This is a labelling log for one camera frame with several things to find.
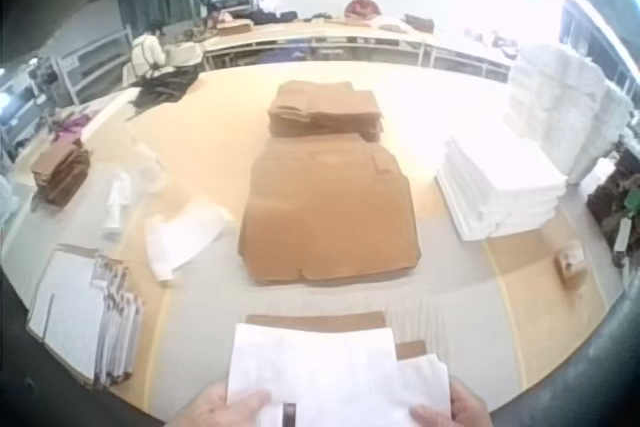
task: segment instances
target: packaging material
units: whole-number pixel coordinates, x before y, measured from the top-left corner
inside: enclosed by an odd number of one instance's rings
[[[566,178],[538,145],[501,122],[447,142],[437,174],[462,240],[537,229],[550,220]]]
[[[27,330],[86,385],[108,387],[133,373],[144,304],[128,278],[119,261],[61,245],[38,284]]]
[[[597,65],[560,44],[523,46],[509,74],[505,120],[536,141],[565,175],[585,145],[605,94]]]
[[[280,315],[247,315],[247,324],[279,329],[302,330],[305,332],[357,332],[360,330],[383,329],[387,326],[382,312],[362,314],[323,315],[316,317],[286,317]],[[427,354],[424,340],[413,340],[396,344],[396,359],[406,360]]]
[[[278,88],[269,109],[269,128],[274,137],[358,133],[376,141],[381,117],[373,92],[354,90],[350,82],[294,80]]]
[[[246,34],[253,29],[253,22],[249,19],[234,19],[217,26],[218,35],[226,37],[228,35]]]
[[[451,416],[449,375],[435,355],[398,361],[389,328],[317,333],[238,324],[229,402],[258,390],[272,401],[258,427],[413,426],[409,409]]]
[[[251,172],[238,251],[258,280],[415,267],[409,182],[386,149],[355,134],[271,139]]]
[[[600,108],[593,117],[584,145],[569,172],[569,183],[579,184],[593,170],[598,159],[613,152],[629,123],[633,103],[613,82],[607,81]]]
[[[64,207],[89,175],[90,165],[89,152],[80,140],[56,142],[31,166],[38,196],[49,204]]]

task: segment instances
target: white paper stack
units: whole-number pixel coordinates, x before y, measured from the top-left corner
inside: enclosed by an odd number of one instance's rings
[[[80,381],[97,387],[133,372],[144,306],[127,291],[128,269],[97,251],[53,251],[27,329]]]
[[[437,178],[463,240],[539,228],[566,181],[535,142],[502,123],[454,135]]]
[[[525,46],[509,74],[505,120],[518,134],[535,140],[566,175],[585,143],[604,93],[600,67],[570,48]]]
[[[593,117],[591,129],[569,172],[569,183],[579,184],[595,167],[598,159],[610,154],[629,122],[633,103],[612,82],[607,88],[600,108]]]
[[[411,427],[417,405],[451,416],[447,367],[435,355],[396,360],[389,328],[327,334],[238,324],[227,400],[259,389],[271,403],[257,427]],[[285,404],[295,404],[295,418],[283,419]]]

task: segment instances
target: person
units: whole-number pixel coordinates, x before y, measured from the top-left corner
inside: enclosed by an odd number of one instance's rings
[[[352,0],[344,9],[347,18],[372,19],[381,15],[380,7],[373,0]]]
[[[420,427],[492,427],[486,404],[457,379],[450,380],[451,414],[417,405],[409,412]],[[265,390],[254,392],[227,405],[227,386],[219,382],[204,390],[169,421],[165,427],[250,427],[270,402]]]
[[[215,2],[207,5],[207,29],[215,29],[218,27],[218,24],[224,24],[225,22],[231,22],[232,20],[233,16],[229,12],[223,11]]]
[[[164,25],[159,21],[149,23],[144,33],[131,44],[131,67],[136,79],[149,79],[168,72],[167,56],[160,39],[164,37]]]

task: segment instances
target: white fabric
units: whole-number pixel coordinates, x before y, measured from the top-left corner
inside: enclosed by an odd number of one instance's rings
[[[202,62],[202,48],[195,42],[167,47],[167,63],[174,67],[198,65]]]
[[[131,65],[136,78],[157,77],[173,71],[166,63],[167,57],[155,35],[143,34],[131,44]]]
[[[170,221],[155,215],[145,227],[149,266],[160,281],[204,249],[222,231],[230,215],[205,200],[193,200]]]
[[[301,332],[238,324],[228,400],[258,390],[272,401],[257,427],[283,425],[283,404],[295,403],[299,427],[413,426],[412,406],[451,415],[449,376],[435,355],[398,362],[391,329]]]
[[[469,241],[542,226],[565,191],[565,177],[538,145],[502,122],[454,135],[438,180],[460,237]]]

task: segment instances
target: folded white cloth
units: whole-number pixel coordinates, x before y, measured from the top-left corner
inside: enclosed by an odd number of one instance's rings
[[[435,355],[398,362],[391,329],[316,333],[238,324],[228,382],[233,403],[271,392],[257,427],[281,427],[296,404],[297,427],[413,426],[409,409],[451,415],[447,367]]]

